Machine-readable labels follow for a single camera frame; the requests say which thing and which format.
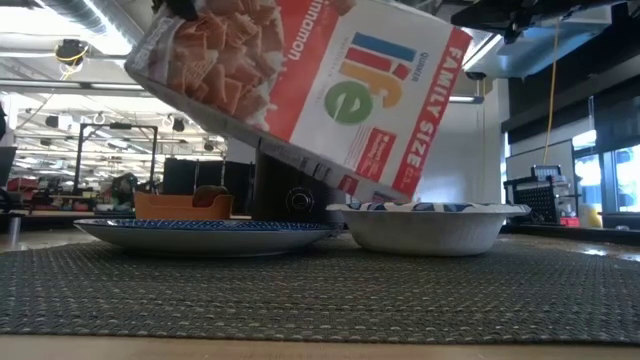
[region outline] yellow cable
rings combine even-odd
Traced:
[[[547,124],[547,142],[544,146],[544,158],[542,165],[547,164],[547,152],[549,151],[549,141],[551,140],[551,126],[553,125],[553,100],[556,92],[556,65],[558,63],[558,34],[560,33],[560,18],[556,22],[556,35],[553,40],[553,64],[551,66],[551,91],[549,94],[549,123]]]
[[[61,61],[61,62],[74,61],[74,65],[75,65],[75,60],[78,60],[81,57],[83,57],[84,54],[86,54],[88,50],[89,50],[89,46],[85,46],[84,50],[80,54],[78,54],[76,56],[73,56],[73,57],[70,57],[70,58],[61,58],[61,57],[58,57],[56,55],[56,59],[58,59],[58,61]],[[56,48],[54,50],[54,53],[56,53],[56,52],[58,52],[58,46],[56,46]]]

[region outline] white bowl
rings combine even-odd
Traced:
[[[495,243],[506,217],[524,215],[526,205],[362,204],[340,210],[353,239],[365,249],[428,256],[477,255]]]

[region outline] blue plate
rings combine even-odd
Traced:
[[[197,231],[317,231],[331,230],[326,224],[306,224],[252,220],[134,220],[87,219],[76,225],[115,226],[134,229],[197,230]]]
[[[326,224],[247,220],[78,220],[75,225],[96,238],[153,254],[257,256],[304,248],[331,235]]]

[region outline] red cereal box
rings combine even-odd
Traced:
[[[127,61],[135,80],[362,201],[412,198],[469,35],[371,0],[195,5],[197,21],[158,15]]]

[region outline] cable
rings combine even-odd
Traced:
[[[73,60],[73,65],[72,68],[75,69],[75,65],[76,62],[78,61],[78,59]],[[71,76],[71,74],[73,74],[73,71],[67,71],[65,73],[62,74],[62,76],[60,77],[60,81],[65,81],[67,80],[67,78],[69,78],[69,76]],[[42,110],[42,108],[44,108],[47,103],[49,102],[49,100],[51,100],[51,98],[53,97],[53,95],[55,94],[50,94],[48,98],[46,98],[43,102],[42,105],[40,105],[40,107],[33,112],[33,114],[31,114],[31,116],[29,116],[29,118],[27,120],[25,120],[22,124],[16,126],[16,130],[20,130],[22,129],[23,126],[27,125],[29,123],[29,121],[33,120],[33,118],[40,112],[40,110]]]
[[[54,50],[54,53],[55,53],[55,54],[57,54],[57,53],[58,53],[58,48],[59,48],[59,46],[56,46],[56,48],[55,48],[55,50]],[[61,58],[61,57],[59,57],[58,55],[56,55],[56,59],[58,59],[58,61],[60,61],[60,62],[69,62],[69,61],[73,61],[73,65],[72,65],[72,66],[75,66],[75,65],[76,65],[76,61],[78,61],[78,59],[80,59],[81,57],[83,57],[83,56],[84,56],[84,54],[86,54],[86,53],[87,53],[87,51],[89,51],[89,46],[88,46],[88,45],[87,45],[87,46],[85,46],[84,50],[83,50],[80,54],[78,54],[78,55],[76,55],[76,56],[72,56],[72,57],[70,57],[70,58]]]
[[[551,91],[549,94],[549,123],[547,124],[547,141],[544,145],[544,158],[542,165],[547,165],[547,152],[551,141],[551,126],[553,125],[553,100],[556,92],[556,68],[558,64],[558,35],[560,34],[560,18],[556,22],[556,35],[553,40],[553,64],[551,66]]]

